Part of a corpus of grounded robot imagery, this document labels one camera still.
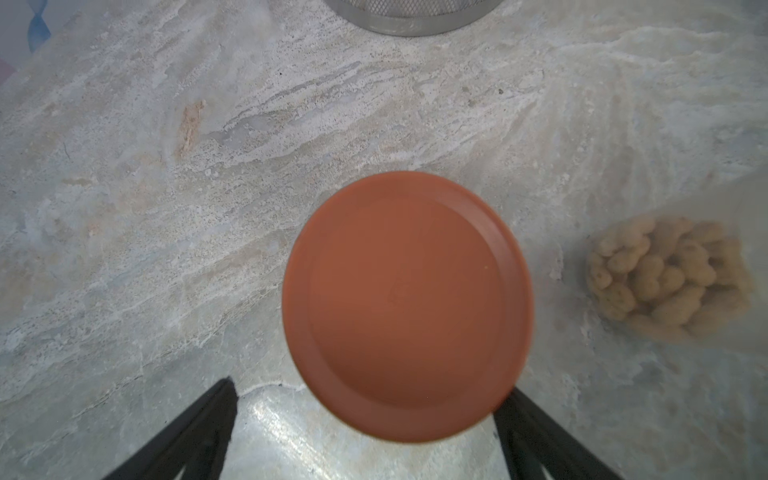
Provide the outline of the metal mesh trash bin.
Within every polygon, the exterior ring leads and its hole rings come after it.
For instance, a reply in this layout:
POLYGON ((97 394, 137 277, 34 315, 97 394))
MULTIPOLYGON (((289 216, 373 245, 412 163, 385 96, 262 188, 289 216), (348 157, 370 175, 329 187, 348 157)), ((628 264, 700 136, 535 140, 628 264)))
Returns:
POLYGON ((502 0, 324 0, 341 18, 383 35, 433 36, 467 26, 502 0))

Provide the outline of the orange jar lid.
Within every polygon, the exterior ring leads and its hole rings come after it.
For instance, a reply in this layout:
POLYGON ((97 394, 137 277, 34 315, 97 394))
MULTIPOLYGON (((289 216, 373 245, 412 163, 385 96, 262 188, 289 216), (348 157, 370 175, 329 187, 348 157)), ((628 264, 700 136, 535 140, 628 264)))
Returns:
POLYGON ((423 443, 474 426, 511 393, 534 295, 515 237, 480 197, 394 171, 311 215, 288 259, 282 320, 298 372, 333 415, 423 443))

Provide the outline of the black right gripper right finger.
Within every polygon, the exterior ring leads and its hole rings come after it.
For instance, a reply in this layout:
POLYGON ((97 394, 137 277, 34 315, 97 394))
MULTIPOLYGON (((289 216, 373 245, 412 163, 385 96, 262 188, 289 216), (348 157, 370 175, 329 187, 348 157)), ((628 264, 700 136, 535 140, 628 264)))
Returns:
POLYGON ((517 388, 493 419, 512 479, 621 479, 517 388))

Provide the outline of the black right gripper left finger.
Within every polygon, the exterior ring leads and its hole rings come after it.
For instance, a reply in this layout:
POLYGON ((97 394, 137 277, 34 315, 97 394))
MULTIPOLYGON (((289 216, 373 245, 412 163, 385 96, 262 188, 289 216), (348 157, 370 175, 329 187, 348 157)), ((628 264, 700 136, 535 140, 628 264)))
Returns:
POLYGON ((109 479, 218 479, 237 416, 233 380, 219 380, 109 479))

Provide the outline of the clear jar with peanuts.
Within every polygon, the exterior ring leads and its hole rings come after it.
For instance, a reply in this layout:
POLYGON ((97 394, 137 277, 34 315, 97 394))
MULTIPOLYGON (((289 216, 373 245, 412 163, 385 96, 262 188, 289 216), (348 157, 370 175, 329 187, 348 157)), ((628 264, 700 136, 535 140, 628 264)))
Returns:
POLYGON ((636 334, 766 354, 766 169, 593 234, 585 268, 601 314, 636 334))

